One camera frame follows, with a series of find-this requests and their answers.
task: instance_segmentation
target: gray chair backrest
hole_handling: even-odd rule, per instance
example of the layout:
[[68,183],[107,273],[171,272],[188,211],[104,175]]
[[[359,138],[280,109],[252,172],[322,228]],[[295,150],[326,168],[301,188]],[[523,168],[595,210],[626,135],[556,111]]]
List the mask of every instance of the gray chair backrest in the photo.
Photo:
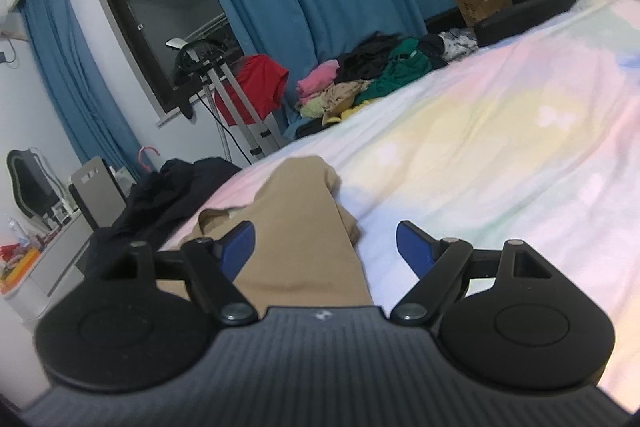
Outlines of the gray chair backrest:
[[76,203],[94,228],[110,227],[126,207],[124,195],[111,171],[98,156],[73,174],[71,182]]

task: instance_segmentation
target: ribbed gray surface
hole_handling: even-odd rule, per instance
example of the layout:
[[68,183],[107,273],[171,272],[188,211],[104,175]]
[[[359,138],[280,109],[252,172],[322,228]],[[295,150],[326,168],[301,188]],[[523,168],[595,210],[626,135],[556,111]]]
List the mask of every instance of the ribbed gray surface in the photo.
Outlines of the ribbed gray surface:
[[23,418],[34,427],[615,427],[627,414],[595,388],[511,396],[450,367],[429,333],[377,308],[271,309],[223,331],[175,380],[140,393],[56,388]]

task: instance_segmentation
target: white drawer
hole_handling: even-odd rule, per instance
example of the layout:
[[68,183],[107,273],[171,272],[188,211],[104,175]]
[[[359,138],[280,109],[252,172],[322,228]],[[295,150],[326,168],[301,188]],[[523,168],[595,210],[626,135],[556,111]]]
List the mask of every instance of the white drawer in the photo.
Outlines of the white drawer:
[[51,295],[69,265],[84,250],[91,233],[91,227],[84,216],[74,216],[74,220],[42,253],[30,277],[46,295]]

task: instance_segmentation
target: white logo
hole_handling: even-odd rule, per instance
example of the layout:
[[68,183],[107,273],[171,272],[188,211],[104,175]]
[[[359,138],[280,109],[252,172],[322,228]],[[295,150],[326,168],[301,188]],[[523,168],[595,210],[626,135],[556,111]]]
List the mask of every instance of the white logo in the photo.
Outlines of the white logo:
[[318,319],[319,321],[329,320],[333,316],[334,314],[332,314],[332,312],[330,312],[329,310],[320,310],[318,313],[316,313],[316,319]]

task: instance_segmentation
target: pastel bed sheet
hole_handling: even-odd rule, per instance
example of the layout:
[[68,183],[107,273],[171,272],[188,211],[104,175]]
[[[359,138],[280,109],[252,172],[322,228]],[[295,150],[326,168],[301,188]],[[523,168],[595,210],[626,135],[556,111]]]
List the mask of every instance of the pastel bed sheet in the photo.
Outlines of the pastel bed sheet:
[[386,312],[417,281],[396,250],[400,220],[478,248],[524,238],[612,318],[600,385],[640,405],[639,2],[599,0],[434,71],[241,171],[205,207],[251,203],[284,158],[306,155],[340,175],[337,201],[360,224]]

